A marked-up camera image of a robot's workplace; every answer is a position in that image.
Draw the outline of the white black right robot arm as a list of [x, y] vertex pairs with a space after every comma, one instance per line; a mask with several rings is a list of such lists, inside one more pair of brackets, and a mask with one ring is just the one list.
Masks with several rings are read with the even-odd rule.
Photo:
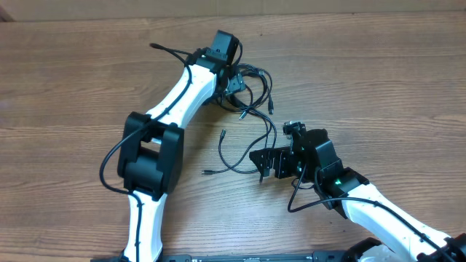
[[348, 250], [345, 260], [465, 260], [464, 234], [450, 237], [394, 205], [369, 179], [343, 165], [327, 130], [306, 130], [294, 123], [283, 131], [291, 139], [288, 147], [252, 151], [249, 158], [262, 177], [270, 170], [279, 179], [294, 176], [296, 190], [302, 183], [311, 183], [319, 197], [317, 205], [337, 211], [373, 234]]

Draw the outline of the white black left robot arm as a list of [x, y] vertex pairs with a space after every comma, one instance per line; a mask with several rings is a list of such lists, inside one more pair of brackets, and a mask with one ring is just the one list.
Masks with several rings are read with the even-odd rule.
[[130, 203], [129, 237], [121, 261], [161, 259], [164, 206], [181, 175], [185, 129], [200, 106], [239, 87], [233, 72], [240, 47], [234, 35], [217, 31], [209, 47], [181, 61], [180, 79], [157, 106], [127, 117], [117, 165]]

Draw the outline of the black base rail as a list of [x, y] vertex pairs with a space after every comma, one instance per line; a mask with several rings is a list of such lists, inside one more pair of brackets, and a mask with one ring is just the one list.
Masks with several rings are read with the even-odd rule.
[[343, 250], [321, 250], [307, 254], [275, 255], [164, 255], [156, 262], [339, 262], [339, 261], [398, 261], [394, 255], [369, 250], [360, 258]]

